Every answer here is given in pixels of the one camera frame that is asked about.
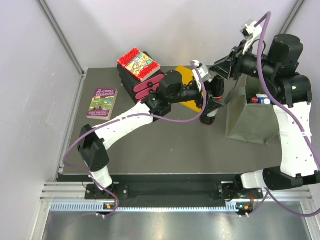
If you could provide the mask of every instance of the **gray bag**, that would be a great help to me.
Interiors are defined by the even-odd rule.
[[[268,144],[279,133],[278,119],[272,105],[247,102],[247,98],[257,93],[263,93],[259,79],[243,74],[225,99],[226,138]]]

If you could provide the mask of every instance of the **book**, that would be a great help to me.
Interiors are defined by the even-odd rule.
[[[110,120],[118,91],[115,88],[97,88],[92,98],[88,119]]]
[[[117,62],[140,82],[145,81],[160,69],[159,63],[136,47],[119,58]]]

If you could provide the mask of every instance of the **gray tabletop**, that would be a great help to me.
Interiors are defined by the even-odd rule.
[[[162,67],[164,72],[175,67]],[[225,94],[235,83],[226,81]],[[117,88],[118,96],[112,118],[126,112],[135,104],[121,85],[116,68],[90,68],[72,131],[71,143],[79,137],[81,128],[102,124],[102,120],[86,117],[97,88]],[[190,119],[197,113],[182,104],[172,106],[166,117]],[[281,145],[277,137],[269,145],[245,143],[225,138],[227,107],[219,110],[215,123],[204,126],[199,120],[173,123],[158,120],[143,126],[116,142],[109,150],[111,174],[162,173],[242,173],[278,166]],[[73,149],[67,158],[70,164],[85,166],[80,154]],[[65,174],[82,174],[65,167]]]

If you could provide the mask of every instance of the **wall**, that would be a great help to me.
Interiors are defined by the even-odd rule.
[[[312,86],[313,102],[311,105],[310,127],[312,131],[312,144],[320,155],[320,81],[319,81],[319,40],[320,32],[317,30],[320,1],[307,0],[299,15],[296,17],[288,33],[300,38],[304,45],[303,53],[299,59],[298,72],[306,75]],[[315,198],[315,204],[320,208],[320,185],[310,186]]]
[[[249,19],[272,11],[270,43],[295,0],[46,0],[82,68],[115,67],[132,47],[163,66],[205,64],[229,54]]]
[[[27,239],[79,82],[35,0],[1,1],[0,235]]]

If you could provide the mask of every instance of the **white and blue package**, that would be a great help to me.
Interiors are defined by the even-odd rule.
[[[258,104],[271,104],[271,101],[266,94],[256,94],[255,96],[258,99]]]

